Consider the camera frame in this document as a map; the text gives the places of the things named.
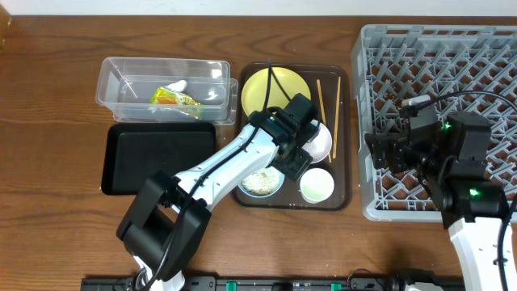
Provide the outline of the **white green cup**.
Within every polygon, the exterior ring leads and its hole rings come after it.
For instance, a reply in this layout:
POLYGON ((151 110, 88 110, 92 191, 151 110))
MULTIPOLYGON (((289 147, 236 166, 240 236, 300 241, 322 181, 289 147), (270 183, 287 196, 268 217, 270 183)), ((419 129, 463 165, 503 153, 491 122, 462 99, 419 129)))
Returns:
POLYGON ((332 175, 321 168, 307 170, 300 179, 302 197, 310 204, 328 199, 334 191, 332 175))

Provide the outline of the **white tissue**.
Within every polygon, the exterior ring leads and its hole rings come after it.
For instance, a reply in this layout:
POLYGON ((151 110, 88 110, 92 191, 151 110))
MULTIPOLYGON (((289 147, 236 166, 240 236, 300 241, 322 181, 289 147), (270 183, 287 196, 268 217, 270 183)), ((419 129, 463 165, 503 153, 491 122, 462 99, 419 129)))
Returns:
POLYGON ((187 81, 179 80, 167 85, 166 88, 173 92, 183 92, 187 88, 187 81))

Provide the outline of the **pink bowl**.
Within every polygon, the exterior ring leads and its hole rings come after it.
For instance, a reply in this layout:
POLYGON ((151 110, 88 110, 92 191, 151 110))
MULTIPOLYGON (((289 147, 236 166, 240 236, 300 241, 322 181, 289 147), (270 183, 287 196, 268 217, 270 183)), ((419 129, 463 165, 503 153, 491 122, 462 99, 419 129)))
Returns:
POLYGON ((319 125, 318 132, 316 137, 302 146, 302 149, 310 154, 313 159, 311 163, 314 164, 321 162, 329 155, 332 149, 332 136, 330 130, 323 123, 312 120, 311 124, 319 125))

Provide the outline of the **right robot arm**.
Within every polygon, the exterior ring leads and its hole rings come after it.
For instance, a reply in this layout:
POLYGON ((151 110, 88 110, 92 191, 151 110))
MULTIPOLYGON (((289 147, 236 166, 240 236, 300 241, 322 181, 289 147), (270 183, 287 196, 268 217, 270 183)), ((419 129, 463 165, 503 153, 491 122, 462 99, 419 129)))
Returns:
POLYGON ((467 290, 514 290, 516 264, 511 219, 515 201, 485 177, 490 121, 476 112, 453 111, 439 120, 441 97, 413 98, 399 111, 401 133, 364 136, 376 169, 415 170, 440 211, 460 261, 467 290))

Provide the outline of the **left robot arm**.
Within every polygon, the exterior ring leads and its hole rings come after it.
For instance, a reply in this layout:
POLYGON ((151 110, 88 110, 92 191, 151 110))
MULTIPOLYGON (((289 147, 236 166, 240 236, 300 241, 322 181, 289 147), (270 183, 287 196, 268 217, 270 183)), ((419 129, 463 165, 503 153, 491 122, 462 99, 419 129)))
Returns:
POLYGON ((301 93, 284 108, 264 104, 233 141, 201 164, 174 176, 151 175, 116 231, 141 266, 133 288, 170 290, 196 253, 212 209, 244 178, 273 167, 298 180, 313 160, 303 147, 317 136, 317 114, 301 93))

